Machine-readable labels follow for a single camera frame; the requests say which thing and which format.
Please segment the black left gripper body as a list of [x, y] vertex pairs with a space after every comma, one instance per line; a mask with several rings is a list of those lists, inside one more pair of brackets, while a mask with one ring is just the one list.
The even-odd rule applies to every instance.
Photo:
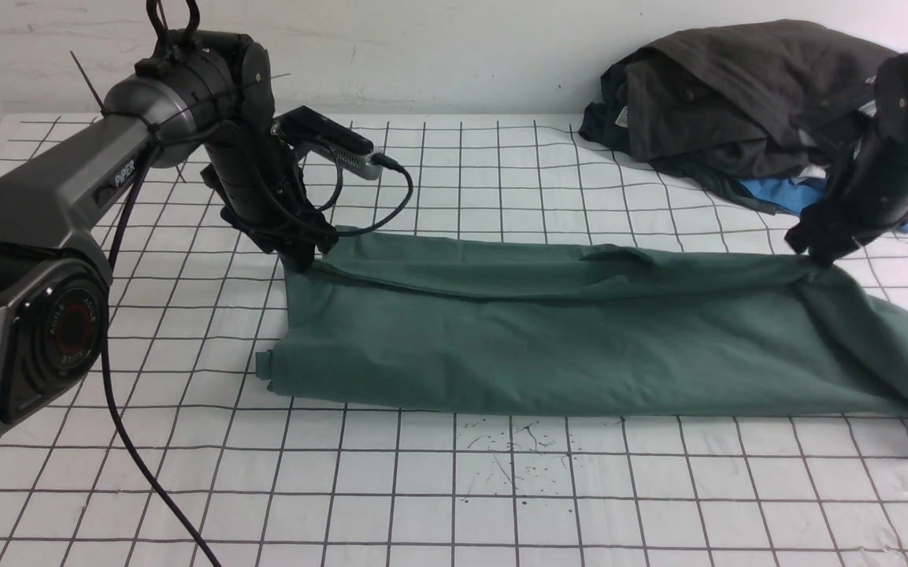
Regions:
[[202, 182], [224, 203], [221, 217], [264, 254], [280, 255], [289, 241], [313, 242], [326, 254], [337, 229], [307, 198], [295, 152], [270, 132], [223, 120], [204, 143], [211, 161]]

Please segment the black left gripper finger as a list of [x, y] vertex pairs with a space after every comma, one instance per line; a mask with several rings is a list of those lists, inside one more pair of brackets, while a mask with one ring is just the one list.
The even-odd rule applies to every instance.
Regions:
[[289, 241], [280, 247], [280, 262], [287, 273], [305, 273], [316, 261], [317, 252], [313, 242]]

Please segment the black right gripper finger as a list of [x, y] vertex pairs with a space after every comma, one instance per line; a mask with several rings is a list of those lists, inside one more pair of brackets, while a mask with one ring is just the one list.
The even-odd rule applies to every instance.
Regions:
[[839, 259], [845, 256], [845, 248], [838, 244], [811, 244], [807, 248], [807, 255], [811, 261], [821, 268], [831, 268]]

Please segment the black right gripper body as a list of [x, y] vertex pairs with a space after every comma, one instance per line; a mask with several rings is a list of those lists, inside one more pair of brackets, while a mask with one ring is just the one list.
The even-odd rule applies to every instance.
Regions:
[[847, 256], [904, 224], [907, 214], [908, 143], [868, 130], [785, 240], [796, 254], [807, 255], [811, 244], [838, 244]]

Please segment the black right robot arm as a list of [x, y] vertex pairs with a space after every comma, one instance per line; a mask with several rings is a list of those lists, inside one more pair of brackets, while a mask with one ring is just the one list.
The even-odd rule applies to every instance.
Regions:
[[786, 233], [796, 254], [829, 266], [908, 222], [908, 53], [795, 125], [832, 159], [825, 196]]

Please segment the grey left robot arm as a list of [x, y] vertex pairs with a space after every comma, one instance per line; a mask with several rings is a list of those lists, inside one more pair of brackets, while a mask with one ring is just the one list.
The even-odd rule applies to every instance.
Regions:
[[260, 249], [304, 265], [337, 242], [273, 110], [259, 43], [172, 30], [111, 87], [100, 120], [0, 176], [0, 437], [94, 368], [114, 265], [91, 231], [149, 169], [204, 147], [222, 217]]

